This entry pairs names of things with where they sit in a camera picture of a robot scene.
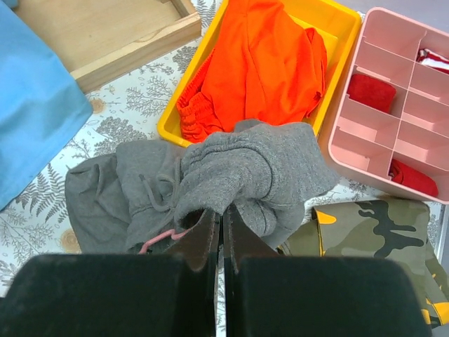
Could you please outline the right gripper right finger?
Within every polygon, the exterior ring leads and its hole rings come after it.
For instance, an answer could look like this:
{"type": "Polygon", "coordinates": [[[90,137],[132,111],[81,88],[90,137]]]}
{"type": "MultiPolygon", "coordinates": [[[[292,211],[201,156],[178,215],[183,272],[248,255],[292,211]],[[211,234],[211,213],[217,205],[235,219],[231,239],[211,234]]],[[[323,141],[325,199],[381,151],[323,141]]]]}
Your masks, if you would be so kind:
{"type": "Polygon", "coordinates": [[[228,336],[430,336],[412,283],[391,260],[282,256],[222,217],[228,336]]]}

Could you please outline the yellow plastic tray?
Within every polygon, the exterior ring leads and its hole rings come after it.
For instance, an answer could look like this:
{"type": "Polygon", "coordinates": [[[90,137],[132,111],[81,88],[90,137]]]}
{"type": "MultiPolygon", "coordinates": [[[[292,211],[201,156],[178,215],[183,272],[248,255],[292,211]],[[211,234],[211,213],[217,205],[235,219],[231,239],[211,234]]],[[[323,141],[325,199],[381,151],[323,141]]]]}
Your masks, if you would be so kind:
{"type": "MultiPolygon", "coordinates": [[[[326,46],[328,56],[326,94],[310,117],[303,120],[310,124],[314,133],[318,135],[340,77],[346,72],[344,66],[358,37],[362,19],[356,11],[336,1],[284,1],[283,4],[285,11],[296,24],[303,28],[313,27],[321,35],[326,46]]],[[[188,147],[191,143],[182,137],[175,103],[201,63],[212,51],[227,5],[227,1],[221,2],[157,124],[161,138],[181,147],[188,147]]]]}

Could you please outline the grey drawstring shorts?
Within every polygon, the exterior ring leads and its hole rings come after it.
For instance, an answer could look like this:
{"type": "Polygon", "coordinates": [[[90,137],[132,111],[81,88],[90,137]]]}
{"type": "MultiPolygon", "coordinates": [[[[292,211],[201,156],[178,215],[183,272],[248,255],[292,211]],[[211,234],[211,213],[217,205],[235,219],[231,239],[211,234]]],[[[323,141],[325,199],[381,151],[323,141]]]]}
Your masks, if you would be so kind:
{"type": "MultiPolygon", "coordinates": [[[[203,212],[222,215],[230,206],[276,248],[302,224],[305,203],[339,180],[309,124],[248,120],[186,148],[165,140],[121,143],[70,169],[65,196],[84,253],[139,253],[162,232],[191,229],[203,212]]],[[[176,241],[165,238],[146,254],[176,241]]]]}

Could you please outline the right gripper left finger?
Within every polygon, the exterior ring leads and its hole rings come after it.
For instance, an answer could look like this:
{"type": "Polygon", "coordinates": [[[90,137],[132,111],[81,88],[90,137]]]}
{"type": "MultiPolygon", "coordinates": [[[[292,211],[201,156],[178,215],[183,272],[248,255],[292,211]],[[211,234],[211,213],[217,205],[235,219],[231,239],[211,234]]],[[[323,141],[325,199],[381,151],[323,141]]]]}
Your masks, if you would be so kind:
{"type": "Polygon", "coordinates": [[[214,336],[219,216],[160,254],[31,258],[1,299],[2,336],[214,336]]]}

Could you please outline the pink wire hanger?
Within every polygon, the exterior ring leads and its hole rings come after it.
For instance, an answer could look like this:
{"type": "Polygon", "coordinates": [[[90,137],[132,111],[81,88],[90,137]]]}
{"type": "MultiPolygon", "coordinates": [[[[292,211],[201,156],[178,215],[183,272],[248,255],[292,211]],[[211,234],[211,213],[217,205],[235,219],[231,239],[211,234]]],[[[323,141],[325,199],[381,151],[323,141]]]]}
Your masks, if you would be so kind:
{"type": "Polygon", "coordinates": [[[165,238],[168,238],[168,237],[169,237],[170,239],[172,239],[172,240],[174,240],[174,241],[179,240],[179,239],[183,238],[189,231],[190,231],[190,229],[185,230],[185,231],[183,231],[183,232],[176,232],[175,229],[171,229],[171,230],[167,230],[167,231],[165,231],[165,232],[162,232],[161,234],[155,236],[154,238],[152,238],[152,239],[146,241],[146,242],[142,245],[142,247],[141,247],[141,249],[140,249],[140,251],[139,251],[139,254],[146,254],[146,252],[148,252],[148,249],[149,249],[152,245],[154,245],[154,244],[160,242],[161,240],[163,240],[163,239],[165,239],[165,238]]]}

